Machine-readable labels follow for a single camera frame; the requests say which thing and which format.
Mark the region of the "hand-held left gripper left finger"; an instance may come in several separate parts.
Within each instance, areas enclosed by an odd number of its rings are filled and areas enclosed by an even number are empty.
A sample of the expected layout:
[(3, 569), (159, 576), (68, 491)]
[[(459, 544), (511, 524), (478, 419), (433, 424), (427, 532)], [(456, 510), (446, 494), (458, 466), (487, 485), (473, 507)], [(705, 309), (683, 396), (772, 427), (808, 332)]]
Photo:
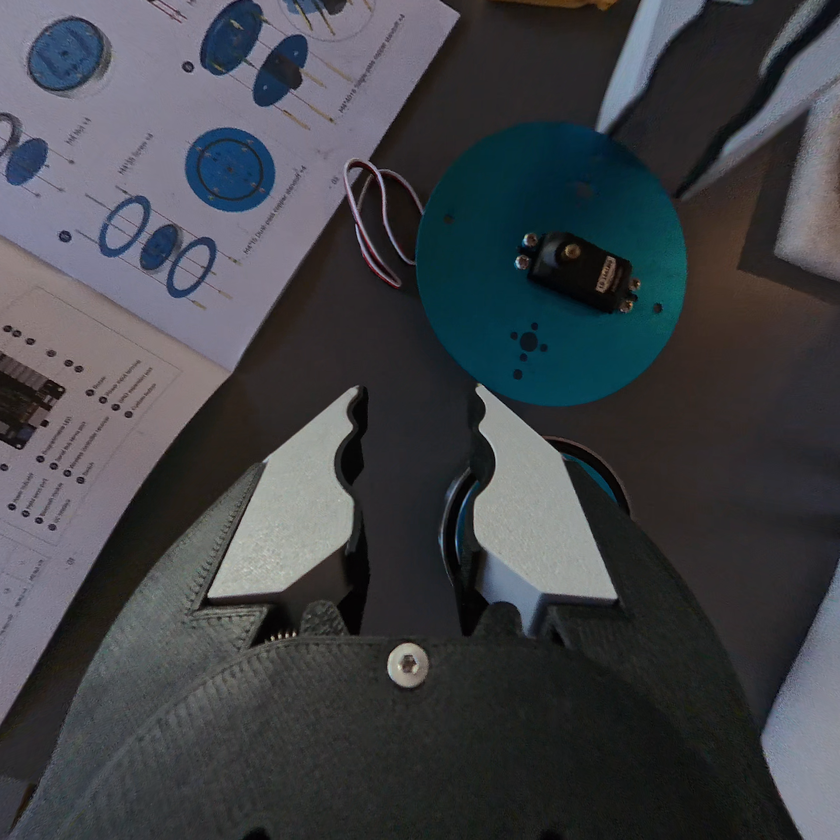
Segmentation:
[(299, 629), (328, 601), (352, 634), (368, 592), (362, 511), (353, 493), (364, 459), (368, 395), (352, 386), (263, 462), (209, 586), (214, 606), (272, 604)]

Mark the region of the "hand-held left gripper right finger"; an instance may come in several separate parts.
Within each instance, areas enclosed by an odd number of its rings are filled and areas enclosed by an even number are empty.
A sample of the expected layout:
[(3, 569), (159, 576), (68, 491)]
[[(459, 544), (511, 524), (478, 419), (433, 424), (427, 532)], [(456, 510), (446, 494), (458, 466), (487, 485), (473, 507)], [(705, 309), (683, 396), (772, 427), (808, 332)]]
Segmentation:
[(477, 384), (469, 465), (456, 507), (456, 595), (462, 632), (501, 602), (538, 634), (556, 605), (612, 607), (618, 593), (562, 454)]

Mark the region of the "black servo motor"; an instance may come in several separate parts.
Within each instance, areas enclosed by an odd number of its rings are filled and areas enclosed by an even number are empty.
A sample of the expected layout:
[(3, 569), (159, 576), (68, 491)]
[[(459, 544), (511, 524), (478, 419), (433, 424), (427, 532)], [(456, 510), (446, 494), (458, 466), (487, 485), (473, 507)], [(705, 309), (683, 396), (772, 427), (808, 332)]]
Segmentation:
[(628, 313), (640, 280), (629, 259), (568, 232), (525, 234), (515, 267), (531, 283), (601, 313)]

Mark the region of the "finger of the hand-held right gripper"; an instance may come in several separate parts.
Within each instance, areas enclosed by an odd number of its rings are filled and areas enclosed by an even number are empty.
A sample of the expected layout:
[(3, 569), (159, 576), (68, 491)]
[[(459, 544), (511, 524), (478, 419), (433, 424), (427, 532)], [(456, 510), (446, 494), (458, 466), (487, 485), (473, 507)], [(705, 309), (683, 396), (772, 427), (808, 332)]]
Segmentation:
[(800, 117), (838, 82), (839, 2), (802, 2), (759, 67), (746, 104), (713, 136), (676, 188), (686, 200), (708, 187)]
[(702, 12), (705, 1), (641, 1), (598, 112), (595, 130), (608, 134), (646, 90), (659, 58)]

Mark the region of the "white instruction manual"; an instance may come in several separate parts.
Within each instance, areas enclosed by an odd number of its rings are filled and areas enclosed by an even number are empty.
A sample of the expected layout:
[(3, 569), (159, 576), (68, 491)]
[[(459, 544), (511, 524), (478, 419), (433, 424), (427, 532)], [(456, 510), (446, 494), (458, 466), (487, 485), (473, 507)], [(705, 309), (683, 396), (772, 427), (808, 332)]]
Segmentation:
[(2, 2), (2, 718), (458, 19)]

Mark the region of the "dark grey desk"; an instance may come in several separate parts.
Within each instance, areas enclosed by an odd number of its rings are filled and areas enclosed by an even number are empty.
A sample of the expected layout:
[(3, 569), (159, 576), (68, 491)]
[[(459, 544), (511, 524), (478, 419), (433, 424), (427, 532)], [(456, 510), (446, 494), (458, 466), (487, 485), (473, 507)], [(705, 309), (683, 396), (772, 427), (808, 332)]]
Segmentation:
[[(637, 2), (607, 12), (450, 2), (459, 21), (374, 161), (427, 195), (470, 145), (526, 119), (593, 124)], [(600, 402), (511, 406), (592, 448), (709, 615), (761, 727), (838, 559), (838, 285), (773, 255), (805, 118), (678, 204), (686, 303), (665, 350)], [(237, 369), (134, 497), (2, 726), (2, 807), (39, 782), (81, 678), (155, 561), (252, 464), (367, 387), (364, 630), (458, 629), (437, 544), (467, 457), (473, 381), (412, 275), (364, 267), (349, 211), (324, 229)]]

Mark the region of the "blue round bearing base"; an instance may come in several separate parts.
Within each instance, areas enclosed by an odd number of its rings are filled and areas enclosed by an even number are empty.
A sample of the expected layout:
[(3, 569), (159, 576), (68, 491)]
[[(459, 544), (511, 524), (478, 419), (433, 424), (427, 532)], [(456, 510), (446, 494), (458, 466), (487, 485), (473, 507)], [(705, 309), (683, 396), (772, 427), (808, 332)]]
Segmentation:
[[(628, 517), (634, 516), (624, 484), (615, 471), (597, 453), (567, 438), (544, 436), (563, 460), (575, 463), (612, 499)], [(438, 529), (438, 546), (448, 578), (454, 587), (459, 585), (460, 545), (466, 529), (467, 503), (478, 491), (479, 481), (469, 463), (460, 470), (447, 488), (443, 516)]]

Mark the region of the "teal round plate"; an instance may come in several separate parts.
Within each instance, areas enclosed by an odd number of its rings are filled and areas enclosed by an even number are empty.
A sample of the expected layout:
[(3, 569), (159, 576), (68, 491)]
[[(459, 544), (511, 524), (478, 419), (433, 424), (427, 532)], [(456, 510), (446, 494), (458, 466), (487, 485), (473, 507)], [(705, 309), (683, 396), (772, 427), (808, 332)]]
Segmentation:
[[(580, 235), (632, 265), (633, 308), (604, 313), (515, 266), (525, 235)], [(676, 328), (686, 243), (670, 195), (627, 148), (568, 122), (525, 122), (463, 153), (416, 239), (416, 283), (441, 344), (476, 381), (536, 406), (629, 385)]]

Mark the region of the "yellow-handled screwdriver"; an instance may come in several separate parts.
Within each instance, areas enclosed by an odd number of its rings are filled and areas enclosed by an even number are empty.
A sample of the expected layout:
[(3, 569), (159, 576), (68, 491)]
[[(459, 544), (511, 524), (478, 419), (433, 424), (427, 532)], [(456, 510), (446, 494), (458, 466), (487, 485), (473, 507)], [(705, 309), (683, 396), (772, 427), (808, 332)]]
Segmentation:
[(546, 9), (568, 9), (568, 10), (576, 10), (581, 8), (595, 8), (599, 11), (605, 12), (606, 10), (612, 8), (615, 4), (619, 3), (619, 1), (613, 0), (597, 0), (597, 1), (589, 1), (589, 0), (517, 0), (517, 1), (491, 1), (494, 4), (506, 4), (511, 6), (522, 6), (522, 7), (539, 7), (539, 8), (546, 8)]

